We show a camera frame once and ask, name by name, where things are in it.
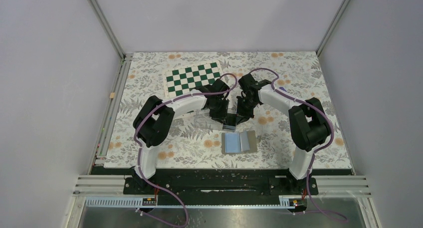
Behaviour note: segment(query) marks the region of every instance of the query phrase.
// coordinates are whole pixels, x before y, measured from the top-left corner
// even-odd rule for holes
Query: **green and white checkered board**
[[[165,94],[168,98],[182,95],[197,86],[212,84],[221,75],[219,61],[172,68],[163,72]]]

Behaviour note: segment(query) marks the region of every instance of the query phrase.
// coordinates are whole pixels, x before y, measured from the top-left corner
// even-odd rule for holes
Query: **gray wall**
[[[342,0],[98,0],[126,52],[312,51]]]
[[[0,0],[0,227],[57,228],[119,59],[87,0]]]
[[[384,227],[421,227],[422,0],[352,0],[321,63]]]

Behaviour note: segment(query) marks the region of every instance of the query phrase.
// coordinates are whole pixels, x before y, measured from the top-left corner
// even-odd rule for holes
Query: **purple cable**
[[[316,150],[314,150],[314,152],[313,152],[313,155],[312,155],[312,157],[311,157],[311,161],[310,161],[310,165],[308,166],[308,169],[307,169],[306,179],[305,179],[305,181],[306,181],[306,189],[307,189],[307,194],[308,194],[308,197],[310,198],[311,203],[312,203],[312,204],[316,207],[316,209],[317,209],[319,212],[321,212],[321,213],[322,213],[322,214],[324,214],[326,217],[328,217],[328,218],[330,218],[330,219],[332,219],[332,220],[334,220],[334,221],[341,222],[341,223],[347,223],[349,220],[348,220],[348,218],[347,218],[345,215],[343,215],[343,214],[341,214],[341,213],[338,213],[338,212],[335,212],[335,211],[326,211],[326,210],[322,210],[320,207],[318,207],[318,206],[317,206],[317,204],[314,202],[313,198],[311,197],[310,188],[309,188],[309,176],[310,176],[310,170],[311,170],[311,168],[313,167],[313,162],[314,162],[314,159],[315,159],[315,157],[316,157],[316,156],[315,156],[316,152],[318,152],[318,151],[320,151],[320,150],[323,150],[323,149],[325,149],[325,148],[329,147],[329,145],[333,142],[333,139],[334,139],[334,135],[333,135],[333,133],[334,133],[334,131],[333,131],[333,125],[332,125],[332,123],[329,121],[329,118],[328,118],[328,117],[327,117],[327,116],[326,116],[326,115],[325,115],[322,111],[320,111],[317,107],[315,107],[315,106],[313,106],[313,105],[311,105],[311,104],[309,104],[309,103],[307,103],[307,102],[305,102],[305,101],[303,101],[303,100],[296,99],[295,97],[289,96],[289,95],[287,95],[287,94],[285,94],[285,93],[281,92],[280,90],[276,89],[276,88],[275,88],[274,83],[275,83],[275,81],[276,81],[277,79],[279,79],[279,75],[278,75],[275,71],[273,71],[273,70],[271,70],[271,69],[269,69],[269,68],[256,68],[256,69],[251,70],[249,73],[252,73],[252,72],[254,72],[254,71],[258,71],[258,70],[265,70],[265,71],[269,71],[269,72],[272,72],[273,74],[275,74],[275,75],[276,75],[276,78],[275,78],[274,80],[272,80],[272,84],[271,84],[272,89],[273,89],[276,93],[278,93],[278,94],[282,95],[283,97],[286,97],[286,98],[288,98],[288,99],[290,99],[290,100],[292,100],[292,101],[294,101],[294,102],[299,102],[299,103],[301,103],[301,104],[304,104],[304,105],[306,105],[306,106],[308,106],[308,107],[312,108],[313,110],[315,110],[316,112],[318,112],[320,115],[322,115],[322,116],[323,116],[323,118],[326,120],[326,122],[329,124],[329,129],[330,129],[330,131],[331,131],[331,138],[330,138],[329,142],[328,142],[328,143],[326,143],[326,145],[324,145],[324,146],[322,146],[322,147],[320,147],[320,148],[317,148],[317,149],[316,149]],[[309,212],[306,212],[306,213],[316,213],[316,212],[318,212],[318,211],[309,211]],[[342,218],[343,218],[343,220],[340,220],[340,219],[334,218],[334,217],[332,217],[332,216],[328,215],[328,213],[338,215],[338,216],[342,217]]]
[[[141,151],[142,151],[143,144],[142,144],[140,141],[138,141],[138,139],[137,139],[137,134],[140,132],[141,127],[145,124],[145,122],[147,121],[147,119],[153,115],[153,113],[154,113],[155,111],[157,111],[157,110],[158,110],[158,109],[160,109],[161,107],[165,106],[166,104],[169,104],[169,103],[172,103],[172,102],[174,102],[174,101],[178,101],[178,100],[184,99],[184,98],[186,98],[186,97],[191,97],[191,96],[201,96],[201,95],[220,95],[220,94],[224,94],[224,93],[227,93],[227,92],[231,92],[231,91],[232,91],[232,90],[236,87],[236,85],[238,84],[238,79],[237,79],[237,78],[236,78],[236,76],[235,76],[235,75],[233,75],[232,73],[225,73],[224,75],[220,76],[220,78],[219,78],[219,79],[221,79],[222,77],[227,76],[227,75],[230,75],[230,76],[232,76],[232,77],[234,77],[234,78],[235,78],[235,84],[234,84],[234,85],[233,85],[233,87],[231,87],[229,90],[226,90],[226,91],[223,91],[223,92],[204,92],[204,93],[203,93],[203,92],[199,92],[199,93],[193,93],[192,95],[191,95],[191,94],[186,94],[186,95],[181,95],[181,96],[178,96],[178,97],[176,97],[175,99],[173,99],[173,101],[172,101],[172,100],[170,100],[170,101],[164,102],[164,103],[160,104],[159,106],[155,107],[153,110],[151,110],[151,112],[150,112],[149,114],[147,114],[147,116],[146,116],[146,117],[145,117],[145,118],[141,121],[141,123],[140,123],[140,125],[137,127],[137,129],[135,129],[134,140],[135,140],[135,142],[136,142],[136,143],[138,143],[138,144],[141,146],[141,147],[140,147],[140,149],[138,150],[138,158],[137,158],[138,171],[140,172],[141,177],[142,177],[142,178],[144,179],[144,181],[146,181],[146,182],[147,182],[147,184],[149,184],[150,186],[155,187],[155,188],[158,188],[158,189],[160,189],[160,190],[163,190],[163,191],[165,191],[165,192],[167,192],[167,193],[171,194],[174,198],[176,198],[176,200],[178,200],[178,202],[179,202],[179,203],[182,205],[182,207],[184,208],[184,212],[185,212],[185,217],[186,217],[186,220],[185,220],[185,223],[184,223],[183,225],[175,225],[175,224],[171,224],[171,223],[169,223],[169,222],[167,222],[167,221],[165,221],[165,220],[163,220],[163,219],[160,219],[160,218],[158,218],[158,217],[156,217],[156,216],[153,216],[153,215],[151,215],[151,214],[149,214],[149,213],[144,213],[144,212],[141,212],[141,214],[145,214],[145,215],[147,215],[147,216],[149,216],[149,217],[151,217],[151,218],[153,218],[153,219],[156,219],[156,220],[158,220],[158,221],[160,221],[160,222],[162,222],[162,223],[167,224],[168,226],[177,227],[177,228],[183,228],[183,227],[186,227],[186,226],[188,225],[188,221],[189,221],[188,210],[187,210],[187,208],[185,207],[185,204],[182,202],[182,200],[181,200],[181,199],[180,199],[177,195],[175,195],[175,193],[173,193],[173,192],[169,191],[168,189],[163,188],[163,187],[160,187],[160,186],[157,186],[156,184],[154,184],[154,183],[150,182],[150,181],[149,181],[149,180],[148,180],[148,179],[144,176],[143,172],[141,171],[141,156],[142,156]]]

